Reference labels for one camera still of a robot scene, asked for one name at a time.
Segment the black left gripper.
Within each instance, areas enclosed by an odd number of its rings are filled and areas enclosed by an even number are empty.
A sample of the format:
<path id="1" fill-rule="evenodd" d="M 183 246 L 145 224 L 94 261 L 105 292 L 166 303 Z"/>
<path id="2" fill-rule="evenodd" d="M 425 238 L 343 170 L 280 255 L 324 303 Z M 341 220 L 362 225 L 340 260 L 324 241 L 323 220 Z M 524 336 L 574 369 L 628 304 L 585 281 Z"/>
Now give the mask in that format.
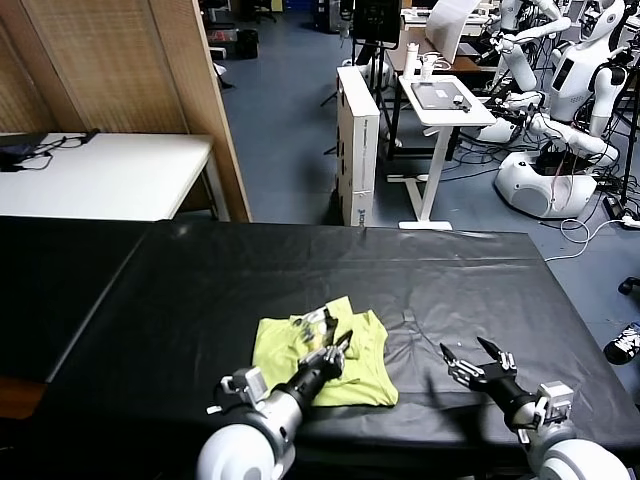
<path id="1" fill-rule="evenodd" d="M 310 406 L 327 382 L 341 376 L 353 331 L 346 331 L 334 341 L 337 319 L 327 307 L 303 315 L 298 320 L 298 327 L 308 352 L 298 360 L 301 369 L 288 381 L 288 394 L 299 406 Z M 306 366 L 324 354 L 325 367 Z"/>

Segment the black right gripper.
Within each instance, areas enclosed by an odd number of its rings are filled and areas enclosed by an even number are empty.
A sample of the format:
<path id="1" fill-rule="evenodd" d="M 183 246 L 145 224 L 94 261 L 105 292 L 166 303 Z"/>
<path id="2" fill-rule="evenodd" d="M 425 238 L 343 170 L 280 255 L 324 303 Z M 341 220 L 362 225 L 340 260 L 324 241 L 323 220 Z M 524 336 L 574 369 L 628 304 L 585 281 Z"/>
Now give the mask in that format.
<path id="1" fill-rule="evenodd" d="M 470 385 L 472 382 L 473 390 L 486 393 L 506 418 L 513 418 L 523 406 L 534 402 L 535 396 L 517 384 L 517 366 L 512 353 L 503 351 L 494 342 L 485 338 L 477 337 L 477 340 L 500 367 L 483 367 L 483 374 L 481 374 L 478 367 L 459 359 L 441 343 L 440 349 L 448 374 L 461 385 Z"/>

